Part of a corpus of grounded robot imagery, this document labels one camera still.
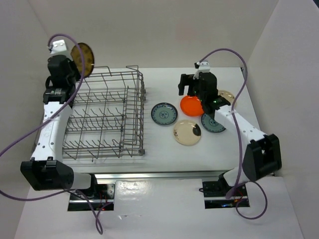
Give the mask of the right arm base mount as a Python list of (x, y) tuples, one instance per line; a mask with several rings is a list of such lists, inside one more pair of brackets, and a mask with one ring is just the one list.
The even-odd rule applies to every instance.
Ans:
[(237, 188), (235, 194), (227, 199), (218, 188), (217, 181), (204, 181), (198, 189), (204, 196), (205, 209), (226, 209), (238, 207), (250, 207), (248, 193), (245, 186)]

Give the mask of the orange plastic plate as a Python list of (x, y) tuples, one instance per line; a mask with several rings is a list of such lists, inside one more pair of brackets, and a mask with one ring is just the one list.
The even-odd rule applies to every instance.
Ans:
[(199, 117), (204, 114), (201, 101), (196, 96), (184, 96), (180, 101), (180, 109), (190, 117)]

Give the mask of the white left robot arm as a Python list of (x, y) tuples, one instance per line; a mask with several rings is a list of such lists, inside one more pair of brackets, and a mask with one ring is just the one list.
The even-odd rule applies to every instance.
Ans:
[(99, 186), (94, 176), (77, 173), (62, 162), (63, 142), (73, 110), (76, 82), (80, 79), (75, 63), (65, 55), (48, 59), (50, 76), (43, 94), (44, 117), (37, 145), (20, 171), (35, 191), (81, 190), (88, 199), (95, 198)]

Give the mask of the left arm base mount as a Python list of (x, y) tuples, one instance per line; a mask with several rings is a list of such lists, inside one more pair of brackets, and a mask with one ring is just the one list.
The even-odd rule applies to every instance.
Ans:
[[(97, 212), (113, 211), (115, 198), (115, 183), (96, 184), (93, 189), (81, 190), (83, 194), (89, 199), (93, 209)], [(89, 204), (85, 197), (78, 192), (71, 193), (68, 202), (67, 211), (69, 212), (83, 212), (90, 211)]]

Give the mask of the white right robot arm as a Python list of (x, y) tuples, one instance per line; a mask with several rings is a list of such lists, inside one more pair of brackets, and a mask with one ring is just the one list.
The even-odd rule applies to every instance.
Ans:
[(239, 165), (219, 175), (218, 190), (222, 195), (230, 198), (240, 184), (256, 182), (282, 168), (279, 138), (255, 128), (235, 111), (234, 104), (219, 95), (214, 74), (182, 74), (179, 95), (183, 95), (185, 87), (188, 87), (188, 96), (199, 99), (206, 115), (238, 136)]

